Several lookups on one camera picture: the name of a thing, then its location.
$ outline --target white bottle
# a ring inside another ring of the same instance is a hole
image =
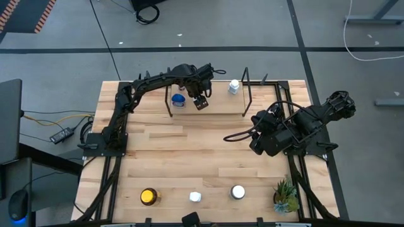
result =
[[[233,79],[230,84],[229,84],[229,92],[233,95],[237,94],[238,90],[239,90],[239,81],[236,79]]]
[[[200,202],[202,195],[199,192],[191,192],[189,194],[189,200],[193,202]]]

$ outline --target table leg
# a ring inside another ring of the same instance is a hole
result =
[[[82,165],[79,165],[73,161],[65,160],[64,158],[54,156],[53,154],[48,154],[31,146],[20,143],[18,158],[26,157],[31,158],[32,162],[38,165],[46,166],[77,176],[81,174],[81,170],[83,169]]]

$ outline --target potted plant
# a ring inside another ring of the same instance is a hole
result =
[[[296,187],[293,186],[289,177],[278,183],[278,188],[274,189],[273,195],[274,209],[280,214],[297,211],[299,202],[296,198]]]

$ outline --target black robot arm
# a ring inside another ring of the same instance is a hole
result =
[[[126,117],[129,113],[133,113],[133,110],[139,105],[141,97],[149,91],[178,84],[180,87],[185,87],[198,110],[207,107],[208,102],[205,96],[210,97],[211,95],[213,73],[224,74],[225,71],[215,71],[211,64],[206,64],[199,69],[193,65],[181,64],[156,76],[150,76],[147,73],[143,79],[139,77],[125,86],[116,94],[115,111],[109,125],[102,130],[106,148],[111,150],[122,148]]]
[[[284,117],[281,104],[295,105],[299,110],[290,117]],[[224,138],[225,141],[234,142],[240,139],[231,139],[241,134],[252,137],[250,148],[257,154],[265,151],[268,155],[274,156],[281,151],[287,154],[305,155],[305,149],[310,143],[315,143],[326,153],[335,149],[338,145],[315,141],[316,134],[323,127],[331,122],[342,118],[352,117],[355,113],[355,103],[346,91],[336,91],[326,102],[309,107],[301,107],[288,101],[273,103],[267,110],[259,111],[251,117],[254,127],[246,132],[230,135]]]

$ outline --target wooden table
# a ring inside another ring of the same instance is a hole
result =
[[[101,132],[109,123],[117,86],[117,81],[103,83],[93,132]],[[295,103],[311,104],[305,81],[292,80],[289,86]],[[163,99],[165,90],[147,93],[128,118],[128,151],[122,160],[113,222],[144,223],[145,218],[152,218],[154,223],[180,223],[183,216],[193,211],[198,212],[201,221],[211,222],[255,222],[257,217],[266,222],[298,221],[296,212],[282,216],[273,208],[273,187],[289,174],[287,157],[281,153],[275,157],[258,156],[249,149],[250,140],[223,141],[224,136],[250,128],[251,116],[276,101],[271,86],[252,86],[251,90],[252,105],[245,117],[240,114],[170,117]],[[244,94],[248,103],[247,87]],[[103,165],[104,158],[99,157],[83,170],[76,197],[81,209],[86,209],[98,193]],[[326,162],[307,156],[306,165],[312,190],[328,211],[338,216]],[[230,188],[236,184],[246,189],[246,196],[240,201],[229,197]],[[159,205],[142,205],[140,193],[147,187],[162,193]],[[189,201],[192,191],[202,193],[201,202]],[[302,197],[305,216],[309,217],[306,197]],[[106,195],[103,218],[108,200]],[[72,219],[80,215],[74,209]]]

